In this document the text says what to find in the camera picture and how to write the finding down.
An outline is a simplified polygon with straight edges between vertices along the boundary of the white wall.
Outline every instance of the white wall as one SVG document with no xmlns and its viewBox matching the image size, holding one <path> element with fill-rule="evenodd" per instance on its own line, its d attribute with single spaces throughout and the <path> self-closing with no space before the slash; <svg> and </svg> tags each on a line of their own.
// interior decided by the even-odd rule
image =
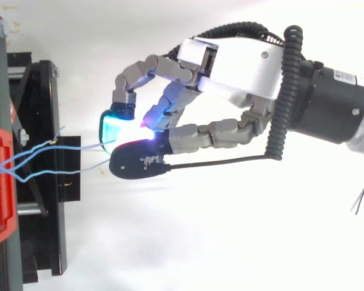
<svg viewBox="0 0 364 291">
<path fill-rule="evenodd" d="M 304 31 L 303 54 L 364 78 L 364 1 L 0 1 L 11 52 L 33 52 L 61 70 L 65 135 L 98 142 L 114 79 L 151 53 L 236 21 L 282 35 Z M 166 82 L 138 91 L 140 117 Z M 180 124 L 238 117 L 225 101 L 199 97 Z M 171 164 L 264 152 L 266 135 L 232 150 L 168 157 Z M 106 159 L 84 152 L 82 167 Z M 142 181 L 107 165 L 82 175 L 81 202 L 66 204 L 69 268 L 26 290 L 364 290 L 364 156 L 290 133 L 282 162 L 179 170 Z"/>
</svg>

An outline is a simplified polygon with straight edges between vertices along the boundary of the robotic hand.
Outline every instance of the robotic hand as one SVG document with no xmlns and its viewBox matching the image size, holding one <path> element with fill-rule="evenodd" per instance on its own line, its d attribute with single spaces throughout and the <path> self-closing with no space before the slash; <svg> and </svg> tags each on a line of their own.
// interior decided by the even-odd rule
<svg viewBox="0 0 364 291">
<path fill-rule="evenodd" d="M 139 179 L 172 169 L 212 166 L 253 159 L 281 160 L 288 130 L 340 144 L 364 153 L 364 81 L 354 75 L 306 61 L 301 54 L 302 30 L 291 26 L 285 40 L 260 24 L 240 22 L 186 39 L 164 56 L 150 55 L 116 78 L 112 106 L 104 118 L 131 120 L 134 90 L 160 76 L 171 81 L 159 103 L 144 116 L 142 127 L 155 132 L 116 147 L 110 170 L 117 177 Z M 246 109 L 240 120 L 176 127 L 185 106 L 202 92 L 220 92 Z M 248 144 L 271 121 L 266 152 L 225 161 L 168 165 L 164 155 L 193 153 L 199 148 L 233 148 Z"/>
</svg>

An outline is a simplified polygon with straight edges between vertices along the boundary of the coiled cable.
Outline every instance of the coiled cable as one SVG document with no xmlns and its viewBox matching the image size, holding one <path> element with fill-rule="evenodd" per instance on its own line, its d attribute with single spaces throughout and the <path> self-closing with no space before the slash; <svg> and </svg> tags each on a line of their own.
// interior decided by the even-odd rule
<svg viewBox="0 0 364 291">
<path fill-rule="evenodd" d="M 268 135 L 265 156 L 281 161 L 287 129 L 298 95 L 300 61 L 302 59 L 302 28 L 292 25 L 285 30 L 282 58 L 282 83 L 275 101 L 274 115 Z"/>
<path fill-rule="evenodd" d="M 284 41 L 277 35 L 268 31 L 268 29 L 256 22 L 236 22 L 226 24 L 209 29 L 197 37 L 200 38 L 231 38 L 235 36 L 242 36 L 245 38 L 254 38 L 261 41 L 271 42 L 273 44 L 283 45 Z M 167 56 L 169 59 L 177 61 L 178 52 L 180 51 L 180 45 L 173 48 Z"/>
</svg>

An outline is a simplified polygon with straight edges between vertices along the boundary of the black cylindrical motor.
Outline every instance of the black cylindrical motor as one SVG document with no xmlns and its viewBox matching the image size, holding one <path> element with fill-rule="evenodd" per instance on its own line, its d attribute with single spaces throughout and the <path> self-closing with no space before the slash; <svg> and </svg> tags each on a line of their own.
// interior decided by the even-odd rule
<svg viewBox="0 0 364 291">
<path fill-rule="evenodd" d="M 361 79 L 321 62 L 302 61 L 291 130 L 340 144 L 355 135 L 363 117 Z"/>
</svg>

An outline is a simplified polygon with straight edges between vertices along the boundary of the red clamp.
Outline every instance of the red clamp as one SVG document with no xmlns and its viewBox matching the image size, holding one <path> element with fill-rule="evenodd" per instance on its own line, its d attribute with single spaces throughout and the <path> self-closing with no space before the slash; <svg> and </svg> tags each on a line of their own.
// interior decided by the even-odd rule
<svg viewBox="0 0 364 291">
<path fill-rule="evenodd" d="M 12 157 L 12 133 L 0 129 L 0 163 Z M 4 166 L 12 168 L 13 162 Z M 0 242 L 16 229 L 15 179 L 9 174 L 0 174 Z"/>
</svg>

